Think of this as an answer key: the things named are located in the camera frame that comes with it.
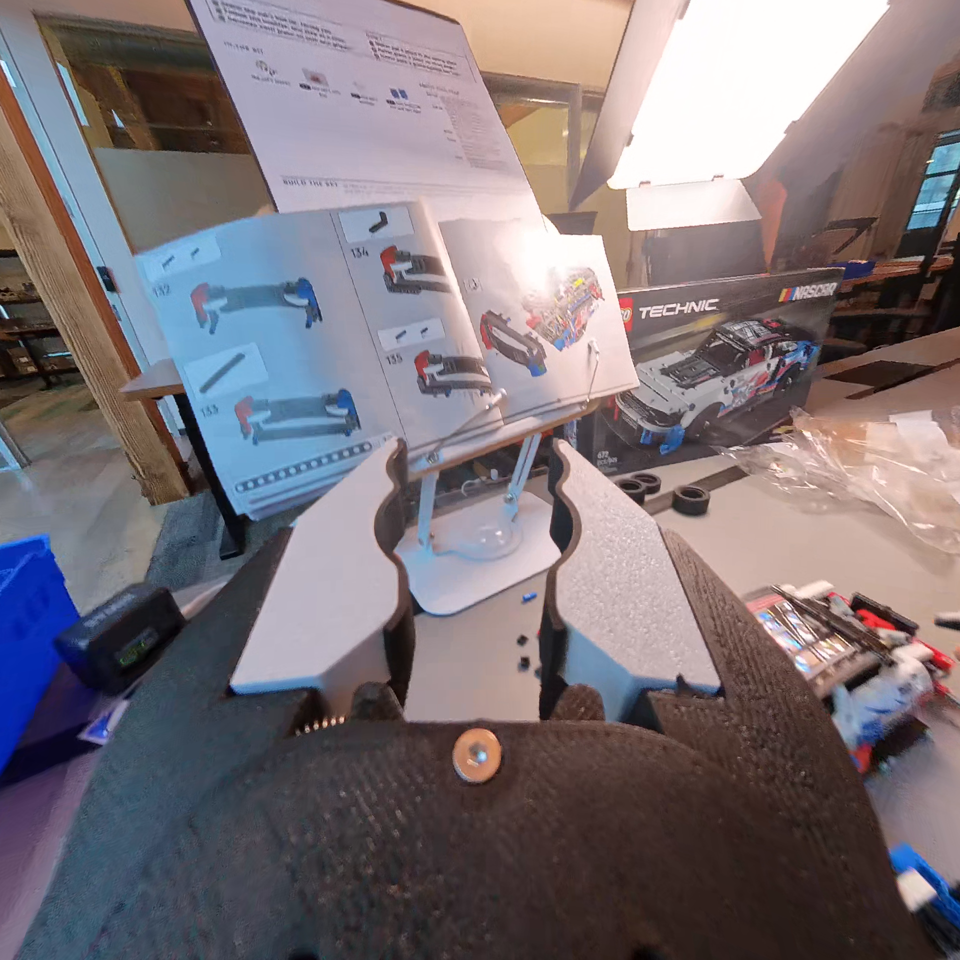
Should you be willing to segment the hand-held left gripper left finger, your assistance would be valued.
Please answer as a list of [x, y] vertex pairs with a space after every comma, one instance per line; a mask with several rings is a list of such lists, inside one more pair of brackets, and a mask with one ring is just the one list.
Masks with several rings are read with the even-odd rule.
[[409, 606], [403, 536], [407, 446], [390, 438], [294, 522], [229, 687], [317, 691], [348, 706], [391, 678], [385, 632]]

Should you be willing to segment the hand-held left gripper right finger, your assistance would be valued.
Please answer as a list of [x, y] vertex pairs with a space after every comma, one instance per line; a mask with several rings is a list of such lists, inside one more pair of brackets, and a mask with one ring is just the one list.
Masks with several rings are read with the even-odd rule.
[[714, 699], [723, 682], [661, 527], [566, 440], [555, 440], [538, 629], [539, 717], [575, 686], [609, 722], [655, 722], [652, 693]]

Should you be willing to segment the red white blue lego car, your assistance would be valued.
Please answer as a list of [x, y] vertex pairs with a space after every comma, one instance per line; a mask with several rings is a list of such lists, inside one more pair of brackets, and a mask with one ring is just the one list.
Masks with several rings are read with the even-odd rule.
[[958, 659], [894, 607], [827, 581], [765, 585], [743, 602], [829, 713], [862, 777], [930, 735], [925, 707], [958, 712], [949, 685]]

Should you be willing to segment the black lego set box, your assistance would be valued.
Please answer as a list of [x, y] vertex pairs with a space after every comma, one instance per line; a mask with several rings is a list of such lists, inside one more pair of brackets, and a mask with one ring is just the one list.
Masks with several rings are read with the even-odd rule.
[[619, 294], [638, 385], [577, 421], [603, 474], [651, 472], [762, 442], [809, 397], [839, 266]]

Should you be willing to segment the lego instruction booklet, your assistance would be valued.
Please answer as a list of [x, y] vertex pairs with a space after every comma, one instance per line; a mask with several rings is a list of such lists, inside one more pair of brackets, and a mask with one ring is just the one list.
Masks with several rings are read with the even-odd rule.
[[[392, 439], [403, 437], [383, 340], [406, 336], [375, 318], [390, 278], [384, 248], [355, 262], [330, 211], [270, 214], [212, 227], [138, 256], [160, 326], [233, 509], [263, 520], [321, 494]], [[532, 233], [496, 222], [490, 260], [466, 251], [467, 229], [439, 225], [451, 265], [465, 267], [467, 319], [492, 370], [506, 361], [527, 400], [532, 363], [516, 358], [503, 317], [533, 330], [550, 370], [543, 392], [586, 406], [639, 385], [604, 242], [563, 235], [535, 248]]]

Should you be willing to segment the black power bank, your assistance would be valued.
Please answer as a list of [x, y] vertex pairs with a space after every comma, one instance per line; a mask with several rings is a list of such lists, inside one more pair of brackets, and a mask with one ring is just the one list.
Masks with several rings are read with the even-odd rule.
[[54, 651], [88, 689], [119, 694], [141, 678], [186, 626], [169, 588], [139, 582], [54, 637]]

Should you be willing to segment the shiny sticker sheet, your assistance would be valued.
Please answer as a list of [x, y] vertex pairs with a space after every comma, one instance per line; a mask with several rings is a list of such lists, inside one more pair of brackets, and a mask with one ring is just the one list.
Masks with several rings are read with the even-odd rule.
[[93, 720], [80, 729], [77, 734], [78, 741], [97, 748], [106, 746], [113, 738], [132, 699], [131, 696], [126, 696], [110, 702]]

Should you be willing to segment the crumpled clear plastic wrap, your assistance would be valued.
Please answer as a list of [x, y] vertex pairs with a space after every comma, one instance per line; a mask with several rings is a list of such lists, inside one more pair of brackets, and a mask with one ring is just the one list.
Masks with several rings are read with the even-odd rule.
[[772, 441], [714, 450], [814, 510], [869, 505], [926, 546], [958, 555], [958, 406], [866, 419], [791, 414]]

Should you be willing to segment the wooden office desk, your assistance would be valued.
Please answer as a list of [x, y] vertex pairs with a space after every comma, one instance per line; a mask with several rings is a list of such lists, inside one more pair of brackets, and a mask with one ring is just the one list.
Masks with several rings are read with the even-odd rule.
[[222, 521], [219, 557], [222, 561], [242, 556], [247, 546], [247, 519], [238, 514], [227, 496], [201, 432], [197, 415], [176, 366], [164, 359], [148, 366], [119, 390], [127, 402], [158, 401], [172, 398], [183, 421], [186, 437], [196, 455], [200, 471], [213, 497]]

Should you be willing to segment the blue storage bin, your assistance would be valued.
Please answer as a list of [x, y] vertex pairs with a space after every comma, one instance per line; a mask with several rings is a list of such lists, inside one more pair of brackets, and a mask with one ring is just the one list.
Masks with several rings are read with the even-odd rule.
[[61, 663], [55, 638], [79, 617], [48, 534], [2, 544], [2, 768], [17, 750]]

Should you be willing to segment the grey work table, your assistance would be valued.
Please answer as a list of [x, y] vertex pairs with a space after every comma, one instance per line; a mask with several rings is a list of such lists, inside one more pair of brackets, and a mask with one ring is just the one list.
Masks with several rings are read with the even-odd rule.
[[[958, 404], [959, 329], [882, 346], [821, 366], [806, 402], [814, 415], [888, 414]], [[881, 362], [927, 367], [917, 377], [884, 390], [843, 380], [848, 371]]]

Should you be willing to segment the small studio light panel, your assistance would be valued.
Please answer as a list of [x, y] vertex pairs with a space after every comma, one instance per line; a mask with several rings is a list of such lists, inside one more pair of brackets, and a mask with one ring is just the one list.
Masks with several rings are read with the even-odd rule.
[[762, 220], [742, 181], [723, 176], [677, 184], [642, 183], [626, 190], [626, 207], [632, 233]]

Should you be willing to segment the dark framed window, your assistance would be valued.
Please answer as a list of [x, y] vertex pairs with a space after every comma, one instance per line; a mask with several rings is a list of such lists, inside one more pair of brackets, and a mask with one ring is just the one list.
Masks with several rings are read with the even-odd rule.
[[940, 224], [944, 210], [953, 214], [958, 205], [954, 180], [959, 169], [959, 130], [939, 134], [910, 209], [903, 240], [916, 245]]

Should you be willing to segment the large studio light panel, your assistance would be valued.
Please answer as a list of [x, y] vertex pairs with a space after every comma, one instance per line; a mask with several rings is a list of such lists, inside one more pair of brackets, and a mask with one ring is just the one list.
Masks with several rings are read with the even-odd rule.
[[887, 14], [886, 1], [632, 2], [570, 190], [756, 173]]

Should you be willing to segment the wooden post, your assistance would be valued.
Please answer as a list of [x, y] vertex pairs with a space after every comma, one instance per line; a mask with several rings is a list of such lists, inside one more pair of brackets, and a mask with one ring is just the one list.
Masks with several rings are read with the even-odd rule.
[[19, 112], [2, 98], [2, 224], [26, 263], [150, 505], [189, 496], [186, 470], [160, 415], [120, 390], [136, 364], [51, 174]]

